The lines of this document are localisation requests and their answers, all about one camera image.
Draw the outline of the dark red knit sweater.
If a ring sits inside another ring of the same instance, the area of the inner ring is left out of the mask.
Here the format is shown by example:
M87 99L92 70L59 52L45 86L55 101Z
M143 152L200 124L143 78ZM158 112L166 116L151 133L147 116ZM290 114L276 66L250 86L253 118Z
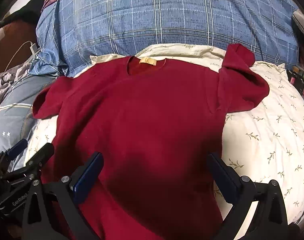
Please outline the dark red knit sweater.
M101 239L211 239L222 217L207 155L221 153L228 113L268 95L254 62L250 50L231 44L218 72L131 56L59 77L32 107L36 119L57 116L43 181L100 152L104 167L80 210Z

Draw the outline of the brown wooden headboard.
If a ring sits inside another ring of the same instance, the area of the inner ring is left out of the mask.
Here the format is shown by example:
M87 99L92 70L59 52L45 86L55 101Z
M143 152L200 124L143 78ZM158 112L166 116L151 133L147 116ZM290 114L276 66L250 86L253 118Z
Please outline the brown wooden headboard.
M24 63L32 55L33 43L36 24L17 20L0 28L0 73Z

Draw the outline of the grey crumpled cloth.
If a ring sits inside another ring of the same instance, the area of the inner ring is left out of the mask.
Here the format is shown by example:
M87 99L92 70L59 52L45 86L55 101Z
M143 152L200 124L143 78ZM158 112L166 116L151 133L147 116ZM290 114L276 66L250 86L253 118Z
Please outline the grey crumpled cloth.
M0 104L10 87L25 77L31 67L31 61L26 61L23 64L10 68L9 70L0 73Z

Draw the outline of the clutter beside bed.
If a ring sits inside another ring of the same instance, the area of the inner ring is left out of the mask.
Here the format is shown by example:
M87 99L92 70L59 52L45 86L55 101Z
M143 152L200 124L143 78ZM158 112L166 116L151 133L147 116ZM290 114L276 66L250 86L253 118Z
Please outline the clutter beside bed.
M289 82L304 99L304 68L298 66L286 67Z

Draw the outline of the blue plaid pillow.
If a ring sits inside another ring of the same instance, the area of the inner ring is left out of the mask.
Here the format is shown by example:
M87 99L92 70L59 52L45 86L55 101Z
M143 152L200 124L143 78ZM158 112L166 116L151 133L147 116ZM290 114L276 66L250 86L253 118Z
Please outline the blue plaid pillow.
M296 9L292 0L56 0L41 13L29 72L73 77L92 55L135 55L160 43L240 43L259 61L293 66Z

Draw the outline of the striped beige pillow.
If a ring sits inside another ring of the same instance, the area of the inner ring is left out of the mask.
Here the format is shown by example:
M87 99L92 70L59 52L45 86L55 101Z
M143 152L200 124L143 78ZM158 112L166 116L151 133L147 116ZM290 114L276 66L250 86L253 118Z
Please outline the striped beige pillow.
M297 27L301 31L301 33L304 35L304 14L300 9L297 9L292 14L292 19L296 23Z

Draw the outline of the cream leaf-print quilt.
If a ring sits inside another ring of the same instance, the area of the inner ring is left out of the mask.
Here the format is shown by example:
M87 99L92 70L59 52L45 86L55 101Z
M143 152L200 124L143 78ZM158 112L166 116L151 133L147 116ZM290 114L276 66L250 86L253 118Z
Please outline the cream leaf-print quilt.
M218 72L227 50L211 46L184 44L152 45L134 55L141 63L173 59L207 67ZM90 67L121 59L119 54L92 57ZM255 59L251 70L269 85L268 95L249 111L228 113L218 153L239 175L266 183L276 179L283 193L288 221L298 219L304 210L304 100L289 83L283 65ZM27 157L32 157L46 142L53 143L57 116L38 119L29 142ZM223 218L229 205L213 185L213 193Z

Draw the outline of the black garment on headboard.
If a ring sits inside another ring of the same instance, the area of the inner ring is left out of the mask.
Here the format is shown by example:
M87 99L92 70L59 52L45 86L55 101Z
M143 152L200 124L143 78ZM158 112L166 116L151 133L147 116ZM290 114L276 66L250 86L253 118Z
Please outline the black garment on headboard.
M24 7L2 19L0 21L0 28L15 21L37 24L41 16L43 4L44 0L30 0Z

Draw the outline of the grey plaid bed sheet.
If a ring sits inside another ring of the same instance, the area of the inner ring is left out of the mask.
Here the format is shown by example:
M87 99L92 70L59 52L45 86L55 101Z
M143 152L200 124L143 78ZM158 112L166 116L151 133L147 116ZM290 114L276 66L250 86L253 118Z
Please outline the grey plaid bed sheet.
M0 104L0 153L22 139L32 137L37 119L33 117L32 105L38 94L55 78L30 75L15 82Z

